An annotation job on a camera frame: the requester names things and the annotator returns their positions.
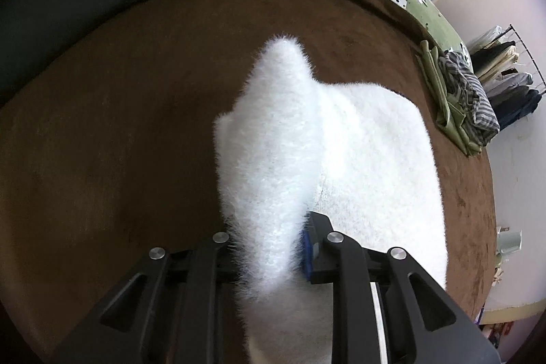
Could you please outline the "brown bed blanket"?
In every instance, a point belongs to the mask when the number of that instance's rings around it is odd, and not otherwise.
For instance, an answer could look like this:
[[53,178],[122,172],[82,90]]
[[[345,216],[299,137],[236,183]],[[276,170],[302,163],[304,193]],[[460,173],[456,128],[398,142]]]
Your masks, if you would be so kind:
[[430,28],[390,0],[150,0],[67,50],[1,112],[1,300],[30,349],[48,359],[147,248],[220,227],[213,121],[279,34],[321,81],[378,83],[419,107],[448,291],[477,315],[493,276],[490,163],[436,126],[416,60]]

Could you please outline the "olive green folded cloth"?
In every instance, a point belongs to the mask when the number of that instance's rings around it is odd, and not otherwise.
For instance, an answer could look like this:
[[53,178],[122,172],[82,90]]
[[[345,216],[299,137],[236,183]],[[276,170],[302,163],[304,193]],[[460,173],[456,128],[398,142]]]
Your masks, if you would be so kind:
[[430,47],[429,41],[423,40],[419,44],[419,56],[416,61],[438,107],[436,126],[465,156],[480,154],[482,147],[476,141],[472,141],[468,132],[464,130],[465,112],[458,101],[448,93],[445,78],[439,66],[438,48]]

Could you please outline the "white fuzzy sweater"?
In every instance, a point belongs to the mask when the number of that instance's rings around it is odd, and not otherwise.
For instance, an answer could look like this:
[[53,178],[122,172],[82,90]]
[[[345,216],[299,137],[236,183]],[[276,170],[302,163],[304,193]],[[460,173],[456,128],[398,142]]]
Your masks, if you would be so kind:
[[373,83],[314,78],[303,46],[263,47],[215,123],[221,212],[241,271],[236,300],[253,363],[327,363],[332,288],[302,271],[310,212],[361,246],[405,248],[447,282],[441,184],[424,119]]

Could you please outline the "grey striped garment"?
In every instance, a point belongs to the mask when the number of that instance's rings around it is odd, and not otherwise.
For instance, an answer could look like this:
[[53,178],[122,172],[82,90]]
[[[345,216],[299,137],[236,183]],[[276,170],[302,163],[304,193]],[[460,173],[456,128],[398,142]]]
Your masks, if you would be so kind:
[[468,59],[460,52],[446,51],[439,56],[438,65],[445,80],[448,98],[455,101],[464,115],[464,132],[478,147],[486,147],[500,132],[500,124]]

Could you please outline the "clothes rack with garments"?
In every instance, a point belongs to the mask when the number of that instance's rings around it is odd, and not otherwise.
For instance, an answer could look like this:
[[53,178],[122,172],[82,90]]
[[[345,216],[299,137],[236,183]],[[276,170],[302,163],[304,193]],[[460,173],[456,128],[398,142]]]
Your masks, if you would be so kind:
[[545,100],[545,73],[513,25],[495,26],[466,48],[500,128],[532,115]]

